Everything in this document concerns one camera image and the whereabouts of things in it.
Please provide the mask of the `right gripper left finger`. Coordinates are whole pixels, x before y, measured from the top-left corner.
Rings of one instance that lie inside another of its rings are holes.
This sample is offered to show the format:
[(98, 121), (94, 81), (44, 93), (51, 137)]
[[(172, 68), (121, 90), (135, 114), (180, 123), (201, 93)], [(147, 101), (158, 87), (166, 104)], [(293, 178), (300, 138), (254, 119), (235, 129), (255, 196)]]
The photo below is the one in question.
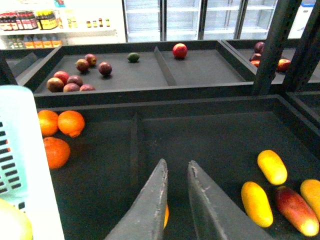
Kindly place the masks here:
[(168, 166), (162, 158), (130, 209), (107, 240), (162, 240), (168, 196)]

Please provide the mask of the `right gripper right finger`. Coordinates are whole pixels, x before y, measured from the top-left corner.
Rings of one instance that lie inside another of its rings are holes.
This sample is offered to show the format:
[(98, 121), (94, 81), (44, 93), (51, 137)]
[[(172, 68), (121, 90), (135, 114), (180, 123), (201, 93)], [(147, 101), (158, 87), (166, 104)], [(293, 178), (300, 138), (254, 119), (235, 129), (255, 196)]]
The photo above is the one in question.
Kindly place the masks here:
[(188, 163), (188, 195), (198, 240), (271, 240), (194, 160)]

